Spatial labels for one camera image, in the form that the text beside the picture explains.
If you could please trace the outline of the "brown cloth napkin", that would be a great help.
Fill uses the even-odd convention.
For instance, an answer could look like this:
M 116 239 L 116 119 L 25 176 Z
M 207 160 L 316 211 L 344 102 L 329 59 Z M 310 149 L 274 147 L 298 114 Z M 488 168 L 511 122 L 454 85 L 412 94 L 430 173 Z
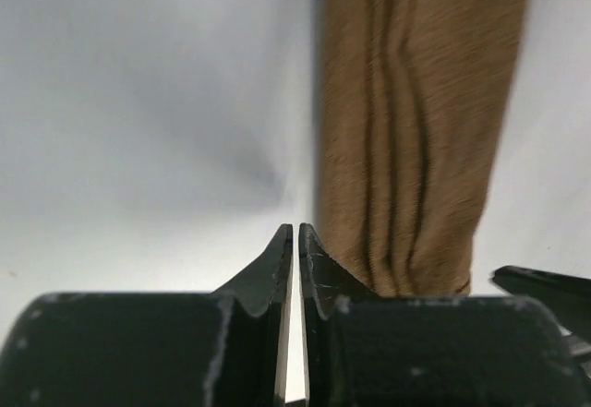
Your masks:
M 527 0 L 322 0 L 320 237 L 383 296 L 465 295 Z

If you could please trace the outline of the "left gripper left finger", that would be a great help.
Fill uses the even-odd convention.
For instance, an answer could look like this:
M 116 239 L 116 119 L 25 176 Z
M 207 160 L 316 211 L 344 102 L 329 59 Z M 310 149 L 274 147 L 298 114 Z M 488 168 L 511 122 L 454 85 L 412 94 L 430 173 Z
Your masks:
M 211 293 L 46 293 L 1 351 L 14 406 L 282 406 L 293 228 Z

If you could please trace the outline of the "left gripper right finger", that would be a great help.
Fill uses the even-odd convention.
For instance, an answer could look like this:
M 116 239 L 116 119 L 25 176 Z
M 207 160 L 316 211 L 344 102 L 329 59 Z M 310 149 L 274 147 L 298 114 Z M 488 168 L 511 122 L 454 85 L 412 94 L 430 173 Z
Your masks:
M 590 342 L 537 299 L 384 298 L 298 235 L 311 406 L 586 406 Z

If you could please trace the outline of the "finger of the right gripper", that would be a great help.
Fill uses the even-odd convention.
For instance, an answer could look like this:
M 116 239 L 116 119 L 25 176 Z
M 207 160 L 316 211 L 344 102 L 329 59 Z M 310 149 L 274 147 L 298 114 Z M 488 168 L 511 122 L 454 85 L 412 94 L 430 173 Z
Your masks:
M 590 280 L 544 270 L 503 266 L 490 280 L 507 293 L 527 295 L 550 309 L 560 324 L 590 342 Z

